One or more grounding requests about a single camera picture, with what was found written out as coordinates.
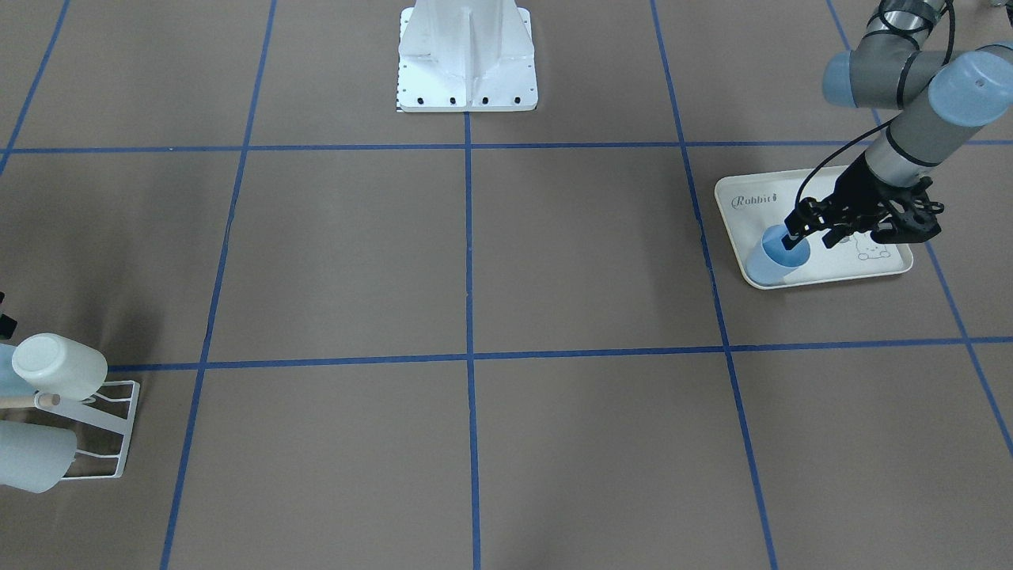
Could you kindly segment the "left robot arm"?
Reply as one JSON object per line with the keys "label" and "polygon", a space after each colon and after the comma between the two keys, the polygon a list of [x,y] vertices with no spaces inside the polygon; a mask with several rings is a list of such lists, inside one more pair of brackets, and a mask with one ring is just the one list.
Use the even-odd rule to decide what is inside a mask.
{"label": "left robot arm", "polygon": [[944,206],[928,195],[930,174],[1005,115],[1012,101],[1011,44],[927,51],[941,18],[955,35],[949,1],[882,1],[857,47],[831,58],[822,94],[839,107],[894,109],[871,130],[872,144],[837,177],[825,198],[796,194],[783,248],[821,234],[833,248],[853,234],[872,241],[923,243],[940,234]]}

